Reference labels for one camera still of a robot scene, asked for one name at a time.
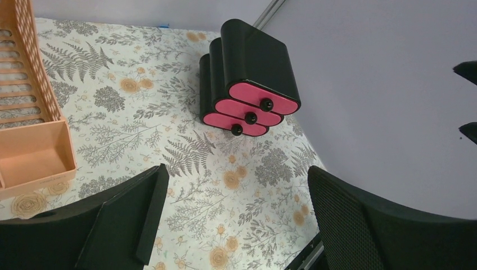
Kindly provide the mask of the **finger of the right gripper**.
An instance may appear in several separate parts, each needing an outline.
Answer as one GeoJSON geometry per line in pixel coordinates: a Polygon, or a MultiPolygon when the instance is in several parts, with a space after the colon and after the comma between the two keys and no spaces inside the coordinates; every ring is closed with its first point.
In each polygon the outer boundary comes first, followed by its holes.
{"type": "Polygon", "coordinates": [[[477,63],[474,61],[465,61],[455,67],[453,67],[453,72],[457,75],[463,77],[464,79],[472,82],[474,85],[477,84],[477,63]]]}
{"type": "Polygon", "coordinates": [[[464,124],[458,130],[473,143],[477,144],[477,122],[464,124]]]}

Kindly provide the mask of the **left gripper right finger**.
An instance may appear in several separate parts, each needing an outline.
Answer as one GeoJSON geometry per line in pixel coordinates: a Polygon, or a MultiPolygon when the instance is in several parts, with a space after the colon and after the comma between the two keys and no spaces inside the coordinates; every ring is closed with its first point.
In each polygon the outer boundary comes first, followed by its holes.
{"type": "Polygon", "coordinates": [[[413,209],[312,166],[308,188],[329,269],[475,269],[476,221],[413,209]]]}

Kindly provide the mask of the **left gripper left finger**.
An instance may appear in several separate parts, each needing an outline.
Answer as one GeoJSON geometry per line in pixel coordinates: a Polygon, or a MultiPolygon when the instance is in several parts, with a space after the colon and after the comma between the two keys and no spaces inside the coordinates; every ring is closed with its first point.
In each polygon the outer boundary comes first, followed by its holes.
{"type": "Polygon", "coordinates": [[[151,260],[168,183],[161,164],[30,219],[1,221],[1,268],[143,269],[151,260]]]}

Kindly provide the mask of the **black pink drawer box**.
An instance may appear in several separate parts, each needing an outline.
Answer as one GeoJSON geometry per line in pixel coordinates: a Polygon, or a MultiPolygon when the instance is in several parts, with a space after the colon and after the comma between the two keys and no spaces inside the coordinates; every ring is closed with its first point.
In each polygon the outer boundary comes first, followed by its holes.
{"type": "Polygon", "coordinates": [[[234,136],[262,136],[301,106],[286,45],[242,20],[223,23],[199,69],[200,120],[234,136]]]}

